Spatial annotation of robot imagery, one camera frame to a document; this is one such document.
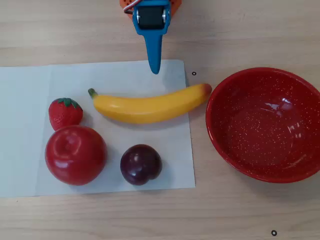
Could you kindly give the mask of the blue gripper black motor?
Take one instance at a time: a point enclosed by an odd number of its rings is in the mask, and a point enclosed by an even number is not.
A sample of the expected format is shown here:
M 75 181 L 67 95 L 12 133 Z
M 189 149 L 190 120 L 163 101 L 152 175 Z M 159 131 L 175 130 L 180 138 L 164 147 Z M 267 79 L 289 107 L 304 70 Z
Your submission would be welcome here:
M 163 35 L 171 22 L 168 0 L 142 0 L 134 7 L 133 24 L 138 35 L 144 37 L 150 70 L 157 75 L 161 68 Z

